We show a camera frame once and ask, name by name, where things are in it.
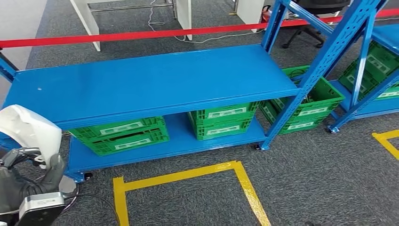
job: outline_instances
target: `shelf board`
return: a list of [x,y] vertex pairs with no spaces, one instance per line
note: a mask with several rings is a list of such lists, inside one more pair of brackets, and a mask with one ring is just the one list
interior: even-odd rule
[[374,27],[373,39],[399,55],[399,24]]
[[[338,81],[330,81],[331,84],[340,91],[345,99],[340,106],[345,110],[349,110],[352,94]],[[353,119],[366,118],[371,116],[396,113],[399,112],[399,98],[375,100],[360,110]]]
[[260,45],[246,45],[20,71],[4,106],[22,105],[71,129],[299,90]]
[[264,130],[256,118],[243,134],[198,141],[186,113],[165,116],[170,140],[107,156],[98,156],[80,141],[72,138],[68,172],[84,172],[140,161],[166,158],[182,154],[213,150],[235,145],[260,142],[265,139]]

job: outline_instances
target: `yellow floor tape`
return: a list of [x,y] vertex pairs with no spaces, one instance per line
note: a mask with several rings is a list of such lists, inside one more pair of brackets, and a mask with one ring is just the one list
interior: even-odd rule
[[385,133],[372,133],[373,137],[378,140],[397,160],[399,160],[399,150],[396,149],[388,139],[399,137],[399,129]]
[[252,211],[255,213],[261,225],[270,226],[269,219],[267,218],[266,213],[264,212],[264,209],[262,207],[262,204],[260,203],[258,196],[256,195],[254,188],[252,187],[251,181],[249,180],[248,175],[245,172],[245,169],[240,161],[229,161],[212,166],[205,166],[197,169],[171,173],[159,177],[148,178],[127,183],[124,182],[123,177],[114,178],[113,189],[114,189],[115,207],[116,207],[116,212],[118,213],[118,216],[120,218],[120,223],[122,226],[129,225],[128,207],[126,204],[127,191],[132,191],[155,185],[161,185],[178,180],[190,179],[194,177],[203,176],[206,174],[217,173],[231,169],[234,170],[234,172],[236,173],[239,183],[241,184],[245,196],[247,197],[248,202],[252,208]]

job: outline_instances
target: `blue metal shelf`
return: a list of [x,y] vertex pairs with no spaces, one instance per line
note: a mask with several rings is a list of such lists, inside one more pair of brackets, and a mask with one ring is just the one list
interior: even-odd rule
[[299,88],[260,45],[19,71],[4,106],[62,129],[287,97]]
[[72,138],[67,174],[260,142],[265,139],[264,130],[256,118],[252,120],[246,133],[203,141],[196,139],[186,113],[166,115],[165,122],[170,141],[102,157]]
[[375,27],[372,38],[399,55],[399,26],[397,24]]
[[[261,45],[27,71],[16,71],[0,58],[0,75],[12,81],[4,106],[22,105],[62,129],[167,115],[171,140],[155,146],[98,157],[72,139],[68,175],[77,181],[83,180],[86,170],[232,145],[260,142],[266,150],[320,77],[328,74],[366,25],[372,28],[370,18],[385,2],[355,0],[333,30],[295,2],[276,0]],[[288,9],[328,36],[298,85],[269,55]],[[278,97],[290,98],[266,134],[254,120],[245,134],[198,141],[181,114]]]
[[352,92],[349,92],[338,81],[331,82],[346,97],[340,105],[346,113],[341,117],[332,114],[336,119],[336,122],[329,126],[329,129],[333,133],[337,133],[342,125],[354,119],[399,112],[399,98],[376,99],[387,88],[399,81],[399,70],[394,71],[387,79],[362,99],[362,101],[357,102],[364,66],[366,63],[368,46],[371,39],[374,39],[393,53],[399,55],[399,24],[383,25],[374,28],[367,26],[365,28],[365,38],[363,39],[360,50],[358,73],[355,78],[354,84],[356,85],[354,86],[354,89]]
[[[345,112],[349,111],[352,94],[339,81],[330,81],[330,83],[345,96],[345,100],[341,102],[340,106]],[[399,112],[399,98],[376,99],[358,111],[352,119],[361,119],[396,112]]]

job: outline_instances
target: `red rope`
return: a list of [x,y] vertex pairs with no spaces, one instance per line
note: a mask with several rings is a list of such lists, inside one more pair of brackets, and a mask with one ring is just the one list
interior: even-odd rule
[[[385,9],[381,10],[377,16],[397,16],[399,9]],[[342,16],[326,17],[321,20],[325,23],[339,22]],[[299,26],[308,24],[305,20],[287,20],[283,21],[282,27]],[[13,48],[13,47],[26,47],[26,46],[48,46],[48,45],[64,45],[76,44],[93,41],[119,41],[119,40],[134,40],[134,39],[151,39],[171,36],[183,36],[187,34],[208,34],[219,32],[234,32],[250,29],[263,29],[267,23],[263,24],[242,24],[242,25],[229,25],[219,27],[204,27],[193,28],[187,30],[168,30],[168,31],[150,31],[150,32],[126,32],[115,34],[100,34],[100,35],[78,35],[78,36],[65,36],[54,38],[37,38],[37,39],[17,39],[17,40],[0,40],[0,48]]]

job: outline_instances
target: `crate label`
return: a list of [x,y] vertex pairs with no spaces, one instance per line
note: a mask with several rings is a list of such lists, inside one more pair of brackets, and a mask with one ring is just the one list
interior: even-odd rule
[[314,109],[314,110],[309,110],[309,111],[304,111],[299,113],[298,116],[304,116],[304,115],[309,115],[309,114],[316,114],[316,113],[322,113],[328,111],[328,107],[323,107],[319,109]]
[[313,125],[314,122],[308,122],[308,123],[304,123],[304,124],[299,124],[299,125],[294,125],[294,126],[289,126],[287,130],[291,130],[291,129],[299,129],[299,128],[303,128],[303,127],[308,127]]
[[108,129],[102,129],[100,130],[101,135],[108,135],[108,134],[112,134],[112,133],[117,133],[117,132],[121,132],[121,131],[125,131],[128,129],[135,129],[135,128],[139,128],[139,127],[143,127],[144,125],[138,121],[138,122],[134,122],[131,124],[126,124],[123,126],[117,126],[117,127],[112,127],[112,128],[108,128]]
[[276,120],[274,115],[270,112],[270,110],[266,106],[263,108],[263,110],[266,112],[266,115],[269,117],[271,122],[274,122]]
[[235,131],[235,130],[239,130],[239,126],[232,126],[232,127],[227,127],[227,128],[223,128],[223,129],[209,130],[207,132],[207,135],[214,135],[214,134],[218,134],[218,133],[226,133],[226,132],[231,132],[231,131]]
[[276,104],[280,106],[281,108],[284,108],[286,105],[280,100],[280,98],[274,99]]
[[389,92],[389,93],[382,93],[377,98],[393,97],[393,96],[399,96],[399,91],[397,91],[397,92]]
[[135,142],[130,142],[130,143],[122,144],[122,145],[115,145],[115,150],[125,149],[128,147],[134,147],[137,145],[144,145],[144,144],[148,144],[148,143],[151,143],[151,140],[149,138],[143,139],[143,140],[137,140]]
[[242,107],[242,108],[237,108],[237,109],[232,109],[232,110],[227,110],[227,111],[221,111],[221,112],[211,112],[208,114],[208,118],[217,118],[217,117],[222,117],[222,116],[227,116],[227,115],[232,115],[232,114],[240,114],[240,113],[245,113],[247,112],[247,107]]
[[387,74],[391,69],[384,65],[381,61],[375,58],[372,54],[367,56],[367,61],[374,65],[378,70],[380,70],[383,74]]
[[[348,78],[349,82],[351,82],[352,85],[353,85],[353,83],[354,83],[354,81],[355,81],[355,77],[353,77],[353,75],[351,74],[351,75],[349,75],[347,78]],[[366,91],[366,87],[364,87],[364,86],[361,84],[361,85],[360,85],[360,92],[361,92],[361,93],[364,93],[364,91]]]

